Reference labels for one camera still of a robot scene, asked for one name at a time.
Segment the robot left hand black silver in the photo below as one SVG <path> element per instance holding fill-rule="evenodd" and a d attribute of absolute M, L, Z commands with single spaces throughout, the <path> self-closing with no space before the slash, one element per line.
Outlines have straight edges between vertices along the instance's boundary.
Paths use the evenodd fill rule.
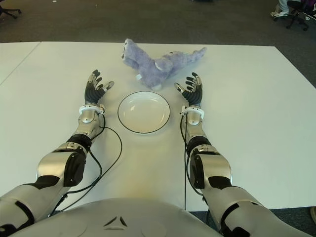
<path fill-rule="evenodd" d="M 101 84 L 101 81 L 101 73 L 98 70 L 94 70 L 88 77 L 84 91 L 84 99 L 86 104 L 98 104 L 99 100 L 115 84 L 113 81 L 110 81 L 106 84 Z"/>

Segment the robot right hand black silver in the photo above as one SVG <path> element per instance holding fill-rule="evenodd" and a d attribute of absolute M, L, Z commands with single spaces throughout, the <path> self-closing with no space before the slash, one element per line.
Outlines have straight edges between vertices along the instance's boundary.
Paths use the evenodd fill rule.
<path fill-rule="evenodd" d="M 186 77 L 185 84 L 186 88 L 177 82 L 174 83 L 174 86 L 190 106 L 200 107 L 203 96 L 202 80 L 200 76 L 197 73 L 192 72 L 190 77 Z"/>

